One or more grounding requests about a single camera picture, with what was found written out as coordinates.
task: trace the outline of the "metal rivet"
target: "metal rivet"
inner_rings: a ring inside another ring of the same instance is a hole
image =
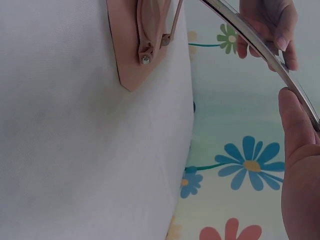
[[[147,55],[145,55],[145,56],[143,56],[141,58],[141,62],[142,62],[143,65],[149,64],[150,63],[150,58]]]

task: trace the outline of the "pink leather tab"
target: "pink leather tab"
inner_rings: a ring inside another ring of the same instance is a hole
[[[166,33],[171,0],[106,0],[119,80],[127,90],[136,90],[166,56],[182,1]]]

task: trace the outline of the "white fabric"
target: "white fabric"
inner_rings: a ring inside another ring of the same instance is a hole
[[[105,0],[0,1],[0,239],[163,240],[193,102],[185,16],[136,92]]]

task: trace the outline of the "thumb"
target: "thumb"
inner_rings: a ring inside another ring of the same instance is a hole
[[[298,21],[298,14],[293,3],[287,5],[279,18],[278,26],[275,30],[275,45],[285,52],[288,44],[294,38],[295,27]]]
[[[316,137],[310,119],[297,96],[284,88],[279,92],[278,99],[284,130],[285,159],[288,159],[299,148],[316,144]]]

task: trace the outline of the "flowered wallpaper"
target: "flowered wallpaper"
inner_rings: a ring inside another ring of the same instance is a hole
[[[166,240],[286,240],[284,84],[262,59],[239,59],[237,33],[200,1],[185,11],[194,127]]]

